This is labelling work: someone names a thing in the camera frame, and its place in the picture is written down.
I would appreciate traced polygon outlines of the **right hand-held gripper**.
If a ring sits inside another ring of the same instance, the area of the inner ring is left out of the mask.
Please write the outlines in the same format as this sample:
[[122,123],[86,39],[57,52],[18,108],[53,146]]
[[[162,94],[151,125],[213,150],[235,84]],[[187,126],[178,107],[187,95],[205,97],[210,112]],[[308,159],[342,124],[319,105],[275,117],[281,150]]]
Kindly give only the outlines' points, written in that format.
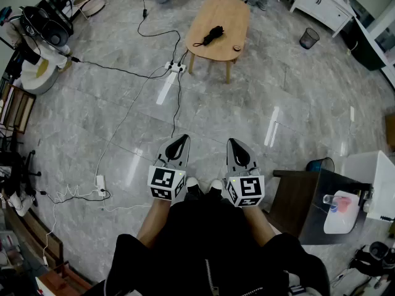
[[229,138],[227,142],[227,166],[229,172],[236,168],[253,168],[226,178],[226,190],[235,207],[258,206],[265,196],[265,177],[257,166],[254,151],[244,142]]

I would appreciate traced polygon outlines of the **black umbrella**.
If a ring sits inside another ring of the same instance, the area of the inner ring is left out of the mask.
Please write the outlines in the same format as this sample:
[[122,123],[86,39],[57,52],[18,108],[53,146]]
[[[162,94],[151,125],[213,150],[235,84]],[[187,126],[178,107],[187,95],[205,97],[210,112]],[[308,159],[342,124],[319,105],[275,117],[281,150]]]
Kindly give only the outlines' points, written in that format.
[[194,43],[194,47],[199,47],[199,46],[207,46],[210,44],[213,40],[221,37],[224,33],[223,27],[221,26],[216,26],[213,29],[210,30],[209,34],[206,35],[203,38],[203,41],[201,43]]

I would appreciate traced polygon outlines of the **person's left shoe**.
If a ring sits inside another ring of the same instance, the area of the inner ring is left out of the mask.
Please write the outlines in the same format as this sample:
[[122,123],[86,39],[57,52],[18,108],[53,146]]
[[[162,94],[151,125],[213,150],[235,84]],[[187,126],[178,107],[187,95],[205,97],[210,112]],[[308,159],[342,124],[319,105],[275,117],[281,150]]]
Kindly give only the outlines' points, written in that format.
[[189,195],[193,195],[195,197],[200,197],[202,194],[199,182],[194,177],[189,177],[186,180],[186,189]]

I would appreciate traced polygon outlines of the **dark brown side table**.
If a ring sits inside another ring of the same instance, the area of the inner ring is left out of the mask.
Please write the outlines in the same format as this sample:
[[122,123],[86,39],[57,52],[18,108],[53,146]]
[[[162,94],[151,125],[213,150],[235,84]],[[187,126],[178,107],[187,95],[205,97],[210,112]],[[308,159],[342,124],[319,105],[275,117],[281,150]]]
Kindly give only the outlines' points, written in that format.
[[[280,232],[297,237],[302,245],[330,245],[356,241],[362,232],[367,214],[365,201],[372,194],[372,185],[339,175],[332,171],[275,170],[280,179],[268,221]],[[330,211],[323,203],[324,195],[346,191],[357,196],[358,214],[347,234],[326,234],[324,223]]]

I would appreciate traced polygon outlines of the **blue wastebasket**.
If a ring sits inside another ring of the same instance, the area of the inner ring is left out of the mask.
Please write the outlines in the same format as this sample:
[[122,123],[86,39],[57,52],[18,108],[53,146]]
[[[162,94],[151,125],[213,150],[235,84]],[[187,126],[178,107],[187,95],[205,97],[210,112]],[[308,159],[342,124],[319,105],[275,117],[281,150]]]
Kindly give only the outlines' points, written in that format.
[[325,157],[317,160],[311,160],[306,165],[306,171],[319,172],[321,170],[335,171],[335,163],[332,158]]

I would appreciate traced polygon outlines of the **person's black jacket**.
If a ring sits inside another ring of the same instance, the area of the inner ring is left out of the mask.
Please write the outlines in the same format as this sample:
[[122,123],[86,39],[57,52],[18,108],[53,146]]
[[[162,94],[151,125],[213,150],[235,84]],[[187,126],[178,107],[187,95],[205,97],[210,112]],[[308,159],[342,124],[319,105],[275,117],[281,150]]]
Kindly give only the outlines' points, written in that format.
[[136,237],[118,236],[108,276],[84,296],[330,296],[318,257],[287,233],[259,246],[227,199],[187,194],[153,248]]

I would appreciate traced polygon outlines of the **clear plastic cup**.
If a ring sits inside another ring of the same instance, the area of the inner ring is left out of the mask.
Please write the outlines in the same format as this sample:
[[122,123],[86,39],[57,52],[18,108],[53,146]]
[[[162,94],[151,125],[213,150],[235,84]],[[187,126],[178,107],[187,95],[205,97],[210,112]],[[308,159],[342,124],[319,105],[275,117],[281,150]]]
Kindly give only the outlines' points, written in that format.
[[325,194],[325,195],[323,196],[323,203],[324,203],[324,204],[327,204],[327,205],[330,205],[330,206],[337,207],[337,206],[338,206],[338,200],[339,200],[340,198],[341,198],[341,197],[336,196],[336,195]]

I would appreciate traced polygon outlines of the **white tray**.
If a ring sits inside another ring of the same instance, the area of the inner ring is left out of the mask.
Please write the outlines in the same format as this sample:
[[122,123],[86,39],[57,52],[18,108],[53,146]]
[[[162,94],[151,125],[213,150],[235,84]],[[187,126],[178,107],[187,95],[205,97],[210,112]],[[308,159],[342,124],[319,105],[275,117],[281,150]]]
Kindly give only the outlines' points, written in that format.
[[348,234],[353,229],[359,213],[359,197],[344,191],[334,195],[341,197],[338,206],[330,206],[323,230],[326,234]]

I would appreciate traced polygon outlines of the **white box appliance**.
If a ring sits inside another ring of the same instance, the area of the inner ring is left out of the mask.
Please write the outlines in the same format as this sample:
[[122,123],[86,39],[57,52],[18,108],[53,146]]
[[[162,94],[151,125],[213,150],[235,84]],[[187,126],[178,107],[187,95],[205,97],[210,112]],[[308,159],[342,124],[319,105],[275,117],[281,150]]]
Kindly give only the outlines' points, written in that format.
[[368,218],[395,218],[395,164],[384,152],[378,150],[346,157],[341,174],[372,185],[373,199]]

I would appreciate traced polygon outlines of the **oval wooden table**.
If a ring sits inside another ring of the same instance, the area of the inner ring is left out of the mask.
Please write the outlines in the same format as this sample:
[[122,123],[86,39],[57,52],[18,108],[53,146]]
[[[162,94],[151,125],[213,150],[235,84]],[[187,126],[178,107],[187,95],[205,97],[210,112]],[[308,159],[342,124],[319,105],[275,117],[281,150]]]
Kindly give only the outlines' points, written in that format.
[[[186,48],[191,53],[189,72],[192,72],[195,57],[225,62],[226,81],[229,83],[231,64],[237,61],[244,49],[249,16],[249,6],[240,0],[205,0],[185,38]],[[216,26],[223,27],[221,37],[207,46],[193,46],[201,43]],[[234,45],[239,45],[241,50],[235,51]]]

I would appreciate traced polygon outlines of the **white round chair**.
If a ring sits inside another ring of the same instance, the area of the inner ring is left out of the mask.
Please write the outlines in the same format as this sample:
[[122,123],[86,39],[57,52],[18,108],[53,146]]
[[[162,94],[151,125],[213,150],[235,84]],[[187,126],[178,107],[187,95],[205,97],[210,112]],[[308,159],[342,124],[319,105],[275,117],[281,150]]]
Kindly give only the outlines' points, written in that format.
[[18,16],[9,16],[3,24],[12,45],[26,46],[29,53],[39,55],[35,64],[23,61],[20,80],[22,88],[32,94],[45,93],[56,81],[60,73],[68,69],[72,62],[67,56],[72,53],[67,44],[53,47],[41,37],[30,37],[22,28]]

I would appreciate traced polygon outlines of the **wooden frames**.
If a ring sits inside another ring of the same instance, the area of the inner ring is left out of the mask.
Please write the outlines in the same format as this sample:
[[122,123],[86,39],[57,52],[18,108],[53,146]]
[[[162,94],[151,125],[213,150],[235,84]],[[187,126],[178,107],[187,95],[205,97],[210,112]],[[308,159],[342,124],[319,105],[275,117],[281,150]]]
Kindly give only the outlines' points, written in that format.
[[0,129],[24,134],[36,96],[6,83],[0,90]]

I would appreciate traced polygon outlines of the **black gear on floor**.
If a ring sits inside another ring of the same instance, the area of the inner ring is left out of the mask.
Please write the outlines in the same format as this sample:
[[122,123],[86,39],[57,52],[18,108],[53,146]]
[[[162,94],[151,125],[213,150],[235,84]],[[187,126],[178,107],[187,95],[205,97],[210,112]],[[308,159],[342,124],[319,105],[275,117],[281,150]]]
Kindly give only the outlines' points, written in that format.
[[389,248],[379,241],[370,244],[368,252],[364,248],[356,250],[348,268],[355,268],[370,277],[386,276],[387,281],[395,279],[395,248]]

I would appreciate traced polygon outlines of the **white cabinet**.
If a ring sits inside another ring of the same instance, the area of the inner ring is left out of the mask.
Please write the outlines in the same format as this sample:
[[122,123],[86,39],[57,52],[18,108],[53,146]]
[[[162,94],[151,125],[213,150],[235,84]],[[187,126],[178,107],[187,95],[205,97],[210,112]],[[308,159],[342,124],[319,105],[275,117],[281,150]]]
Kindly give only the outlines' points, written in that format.
[[334,38],[356,17],[349,0],[292,0],[290,12],[299,9],[333,31]]

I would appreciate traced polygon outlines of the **black backpack rig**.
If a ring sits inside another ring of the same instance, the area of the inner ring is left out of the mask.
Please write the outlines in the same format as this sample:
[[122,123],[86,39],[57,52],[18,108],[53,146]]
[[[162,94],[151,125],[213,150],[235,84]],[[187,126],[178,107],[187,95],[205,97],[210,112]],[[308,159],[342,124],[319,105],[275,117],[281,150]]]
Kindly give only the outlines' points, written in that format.
[[54,47],[65,46],[69,39],[66,29],[50,19],[48,13],[39,7],[23,7],[20,24],[27,35],[39,35],[45,42]]

